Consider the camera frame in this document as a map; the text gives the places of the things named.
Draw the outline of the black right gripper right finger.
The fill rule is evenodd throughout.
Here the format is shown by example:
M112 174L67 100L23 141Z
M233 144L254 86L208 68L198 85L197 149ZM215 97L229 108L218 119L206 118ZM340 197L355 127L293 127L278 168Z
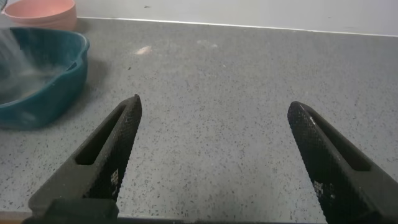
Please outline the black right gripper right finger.
M397 182L313 108L287 119L328 223L397 223Z

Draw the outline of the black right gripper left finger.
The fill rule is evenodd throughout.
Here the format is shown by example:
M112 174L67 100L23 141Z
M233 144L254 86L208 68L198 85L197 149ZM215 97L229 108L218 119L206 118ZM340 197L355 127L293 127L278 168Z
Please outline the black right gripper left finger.
M43 215L56 199L117 201L141 116L139 95L120 102L31 196L32 214Z

